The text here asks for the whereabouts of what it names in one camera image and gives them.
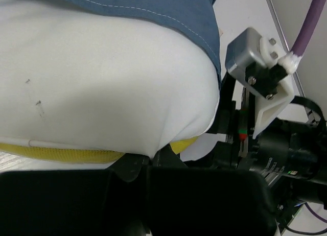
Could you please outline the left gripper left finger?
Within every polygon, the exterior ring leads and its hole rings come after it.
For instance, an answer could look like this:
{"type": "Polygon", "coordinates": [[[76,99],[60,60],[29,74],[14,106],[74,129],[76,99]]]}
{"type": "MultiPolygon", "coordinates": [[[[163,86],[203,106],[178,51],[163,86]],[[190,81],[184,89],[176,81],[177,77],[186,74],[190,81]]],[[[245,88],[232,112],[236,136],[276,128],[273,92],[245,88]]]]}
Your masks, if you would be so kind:
{"type": "Polygon", "coordinates": [[[101,170],[1,174],[1,235],[145,235],[131,185],[149,158],[101,170]]]}

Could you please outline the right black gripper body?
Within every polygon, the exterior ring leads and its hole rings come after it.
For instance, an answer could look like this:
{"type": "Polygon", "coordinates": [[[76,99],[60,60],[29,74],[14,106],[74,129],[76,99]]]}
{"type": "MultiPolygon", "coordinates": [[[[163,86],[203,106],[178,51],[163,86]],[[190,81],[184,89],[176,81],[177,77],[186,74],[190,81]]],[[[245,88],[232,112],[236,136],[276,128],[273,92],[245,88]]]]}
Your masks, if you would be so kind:
{"type": "Polygon", "coordinates": [[[210,152],[213,169],[253,169],[326,184],[326,121],[313,101],[296,96],[292,104],[303,106],[320,116],[319,122],[298,123],[275,118],[259,135],[254,134],[254,95],[243,91],[242,108],[232,99],[235,79],[226,74],[220,103],[209,129],[225,134],[210,152]]]}

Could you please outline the blue cartoon print pillowcase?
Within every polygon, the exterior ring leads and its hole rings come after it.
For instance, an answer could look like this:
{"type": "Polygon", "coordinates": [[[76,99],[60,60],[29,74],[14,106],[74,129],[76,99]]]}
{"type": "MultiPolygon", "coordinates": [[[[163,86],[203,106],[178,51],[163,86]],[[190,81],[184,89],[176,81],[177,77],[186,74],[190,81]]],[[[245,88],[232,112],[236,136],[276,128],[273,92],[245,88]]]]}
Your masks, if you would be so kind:
{"type": "Polygon", "coordinates": [[[216,0],[63,0],[98,15],[140,18],[175,29],[209,56],[221,81],[216,0]]]}

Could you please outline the white pillow yellow edge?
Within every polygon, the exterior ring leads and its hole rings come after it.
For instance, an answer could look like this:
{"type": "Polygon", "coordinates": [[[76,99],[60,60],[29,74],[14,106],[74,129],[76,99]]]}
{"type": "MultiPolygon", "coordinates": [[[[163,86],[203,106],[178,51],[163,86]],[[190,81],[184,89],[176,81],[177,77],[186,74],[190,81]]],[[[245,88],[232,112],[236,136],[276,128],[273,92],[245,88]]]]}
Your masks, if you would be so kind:
{"type": "Polygon", "coordinates": [[[175,29],[63,0],[1,0],[1,152],[69,163],[179,153],[214,122],[220,83],[175,29]]]}

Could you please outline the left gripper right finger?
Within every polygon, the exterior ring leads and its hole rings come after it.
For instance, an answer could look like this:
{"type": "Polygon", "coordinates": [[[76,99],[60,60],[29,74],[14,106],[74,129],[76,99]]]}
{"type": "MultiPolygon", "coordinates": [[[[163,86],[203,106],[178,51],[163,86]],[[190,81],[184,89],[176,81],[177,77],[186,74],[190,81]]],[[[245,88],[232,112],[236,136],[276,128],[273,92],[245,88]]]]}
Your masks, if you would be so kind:
{"type": "Polygon", "coordinates": [[[277,224],[261,175],[189,168],[166,146],[149,167],[149,228],[153,235],[274,235],[277,224]]]}

